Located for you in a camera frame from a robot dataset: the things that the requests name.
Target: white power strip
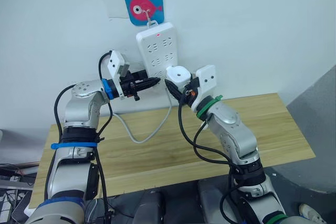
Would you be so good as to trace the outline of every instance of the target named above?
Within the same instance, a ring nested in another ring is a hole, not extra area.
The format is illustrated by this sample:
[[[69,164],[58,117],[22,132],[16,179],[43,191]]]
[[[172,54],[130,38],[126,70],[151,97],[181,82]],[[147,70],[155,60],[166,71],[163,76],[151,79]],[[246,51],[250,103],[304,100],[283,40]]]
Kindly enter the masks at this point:
[[[174,26],[167,22],[141,31],[136,41],[148,77],[159,77],[156,88],[165,87],[166,69],[177,65],[177,39]]]

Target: power strip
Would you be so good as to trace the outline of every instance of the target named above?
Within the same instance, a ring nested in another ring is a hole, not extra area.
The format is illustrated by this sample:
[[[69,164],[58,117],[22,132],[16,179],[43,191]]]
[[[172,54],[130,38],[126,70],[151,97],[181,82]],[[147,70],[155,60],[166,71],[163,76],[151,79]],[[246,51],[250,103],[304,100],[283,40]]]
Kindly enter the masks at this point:
[[[155,89],[165,87],[166,69],[177,65],[177,39],[174,26],[167,22],[141,31],[136,41],[148,77],[159,77]]]

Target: white wall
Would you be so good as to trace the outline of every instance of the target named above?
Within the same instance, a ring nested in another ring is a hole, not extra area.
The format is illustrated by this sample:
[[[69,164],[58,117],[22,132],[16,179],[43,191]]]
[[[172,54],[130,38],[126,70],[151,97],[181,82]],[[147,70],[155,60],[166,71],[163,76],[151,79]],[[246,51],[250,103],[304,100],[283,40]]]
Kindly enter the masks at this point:
[[[279,92],[288,104],[336,63],[334,0],[164,0],[164,8],[180,64],[215,64],[226,98]],[[111,48],[139,62],[142,29],[108,20],[101,0],[0,0],[0,156],[16,150],[12,162],[39,160],[58,92],[97,78],[98,58]],[[126,112],[154,108],[154,100],[147,93],[112,104]]]

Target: wooden board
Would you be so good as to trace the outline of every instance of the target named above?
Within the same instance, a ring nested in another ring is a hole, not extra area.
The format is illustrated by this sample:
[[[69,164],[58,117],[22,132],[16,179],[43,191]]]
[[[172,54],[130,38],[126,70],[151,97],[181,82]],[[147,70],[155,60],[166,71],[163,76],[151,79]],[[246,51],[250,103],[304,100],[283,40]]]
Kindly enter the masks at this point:
[[[242,121],[254,132],[265,167],[315,157],[277,94],[230,99],[225,103],[236,109]],[[166,112],[167,109],[145,111],[125,114],[123,118],[134,136],[142,140],[153,132]],[[107,118],[100,119],[100,127],[106,120]],[[194,136],[201,125],[201,121],[188,107],[183,108],[183,122],[190,137]],[[227,166],[206,163],[195,156],[192,147],[180,133],[177,108],[173,108],[167,122],[155,137],[144,144],[133,143],[115,117],[103,136],[105,140],[99,144],[98,149],[108,196],[228,173]],[[38,169],[30,208],[35,208],[44,201],[44,184],[53,154],[50,145],[57,141],[57,127],[52,125]],[[204,131],[197,141],[222,150],[218,139],[209,130]],[[209,158],[220,159],[214,153],[201,153]]]

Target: pink fish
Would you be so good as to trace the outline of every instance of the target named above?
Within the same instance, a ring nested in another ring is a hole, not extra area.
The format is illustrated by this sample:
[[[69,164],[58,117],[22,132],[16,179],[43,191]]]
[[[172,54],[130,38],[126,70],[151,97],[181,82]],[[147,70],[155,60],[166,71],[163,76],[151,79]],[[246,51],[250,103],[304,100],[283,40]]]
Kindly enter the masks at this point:
[[[162,10],[162,6],[155,7],[150,0],[132,0],[130,3],[131,13],[134,18],[140,21],[146,21],[148,16],[153,17],[156,10]]]

